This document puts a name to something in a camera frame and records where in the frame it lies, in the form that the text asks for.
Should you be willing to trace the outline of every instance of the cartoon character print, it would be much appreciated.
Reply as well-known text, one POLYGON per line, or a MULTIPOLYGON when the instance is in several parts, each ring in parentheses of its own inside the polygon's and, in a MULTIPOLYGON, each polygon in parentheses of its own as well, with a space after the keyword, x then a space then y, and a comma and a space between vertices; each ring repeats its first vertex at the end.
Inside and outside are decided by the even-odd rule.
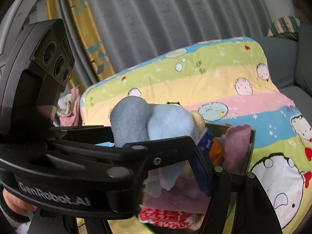
MULTIPOLYGON (((291 126, 294 132, 303 140, 312 143, 312 127, 302 114, 291 117, 291 126)), ((305 147, 305 155, 312 160, 312 149, 305 147)))
POLYGON ((198 45, 206 45, 206 44, 213 43, 213 42, 222 42, 222 40, 207 40, 207 41, 200 41, 200 42, 197 42, 197 44, 198 44, 198 45))
POLYGON ((234 89, 240 96, 252 95, 252 84, 245 77, 240 77, 236 79, 234 89))
POLYGON ((167 104, 167 105, 177 105, 177 106, 183 107, 183 106, 180 104, 180 102, 167 102, 166 104, 167 104))
POLYGON ((139 89, 137 88, 132 88, 129 92, 128 92, 128 96, 136 96, 136 97, 141 97, 142 93, 139 91, 139 89))
POLYGON ((174 51, 170 51, 168 53, 165 54, 165 58, 178 58, 179 56, 182 56, 184 54, 186 54, 188 51, 186 50, 186 48, 180 48, 180 49, 176 49, 174 51))
POLYGON ((269 82, 270 78, 269 69, 264 63, 259 63, 257 65, 257 74, 258 77, 261 78, 263 81, 269 82))
POLYGON ((198 112, 204 117, 206 122, 213 122, 224 118, 229 109, 221 102, 212 102, 201 105, 198 112))
POLYGON ((304 185, 308 188, 311 172, 300 172, 294 161, 283 153, 261 159, 251 171, 265 189, 282 229, 285 228, 300 207, 304 185))

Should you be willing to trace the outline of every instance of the pink plush fabric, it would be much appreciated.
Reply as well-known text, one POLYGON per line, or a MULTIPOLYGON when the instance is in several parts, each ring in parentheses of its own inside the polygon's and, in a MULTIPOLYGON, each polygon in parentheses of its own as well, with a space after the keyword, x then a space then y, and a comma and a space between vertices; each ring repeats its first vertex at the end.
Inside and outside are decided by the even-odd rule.
MULTIPOLYGON (((238 125, 228 129, 224 141, 224 162, 222 167, 233 174, 244 174, 250 153, 249 125, 238 125)), ((143 207, 187 213, 205 213, 210 197, 199 190, 195 179, 179 177, 174 187, 162 189, 155 198, 145 193, 143 207)))
POLYGON ((178 178, 170 191, 162 189, 158 198, 145 193, 143 207, 187 213, 205 213, 210 197, 199 190, 196 180, 178 178))
POLYGON ((250 125, 230 127, 225 135, 222 167, 233 174, 243 174, 250 152, 250 125))
POLYGON ((64 127, 78 126, 80 111, 79 111, 79 90, 78 88, 71 89, 72 99, 73 99, 73 109, 69 116, 60 116, 60 122, 64 127))

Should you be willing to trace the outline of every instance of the striped blanket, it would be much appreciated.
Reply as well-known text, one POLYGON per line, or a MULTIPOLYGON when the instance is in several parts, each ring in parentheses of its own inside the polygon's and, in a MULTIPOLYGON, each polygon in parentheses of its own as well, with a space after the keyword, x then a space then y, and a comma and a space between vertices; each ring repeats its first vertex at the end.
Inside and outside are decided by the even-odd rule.
POLYGON ((209 123, 250 124, 256 137, 249 170, 267 191, 283 232, 296 229, 312 203, 312 128, 272 83, 257 42, 199 42, 122 71, 83 94, 84 124, 109 126, 111 109, 127 95, 198 110, 209 123))

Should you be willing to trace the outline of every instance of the human hand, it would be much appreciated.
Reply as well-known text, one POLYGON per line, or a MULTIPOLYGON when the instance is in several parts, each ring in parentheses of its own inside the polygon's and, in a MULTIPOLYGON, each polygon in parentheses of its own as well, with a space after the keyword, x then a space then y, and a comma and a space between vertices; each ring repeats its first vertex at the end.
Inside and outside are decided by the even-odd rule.
POLYGON ((36 211, 37 209, 37 207, 22 201, 20 198, 17 198, 5 189, 3 189, 2 194, 9 209, 21 216, 27 216, 27 211, 36 211))

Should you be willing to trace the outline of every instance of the white cartoon bear print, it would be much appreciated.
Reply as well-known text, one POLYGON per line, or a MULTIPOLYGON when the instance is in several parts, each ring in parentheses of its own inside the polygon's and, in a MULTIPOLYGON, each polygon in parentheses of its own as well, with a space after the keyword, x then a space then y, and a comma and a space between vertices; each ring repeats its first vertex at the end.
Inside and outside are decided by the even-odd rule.
POLYGON ((237 78, 235 81, 234 89, 240 96, 251 96, 252 95, 252 84, 248 79, 244 77, 237 78))
POLYGON ((264 187, 281 227, 285 228, 300 207, 305 174, 300 173, 294 161, 282 153, 261 159, 251 171, 264 187))
POLYGON ((291 117, 291 126, 301 139, 312 142, 312 127, 302 114, 291 117))
POLYGON ((268 67, 265 64, 259 63, 257 65, 257 74, 258 77, 260 77, 263 81, 269 82, 270 73, 268 67))

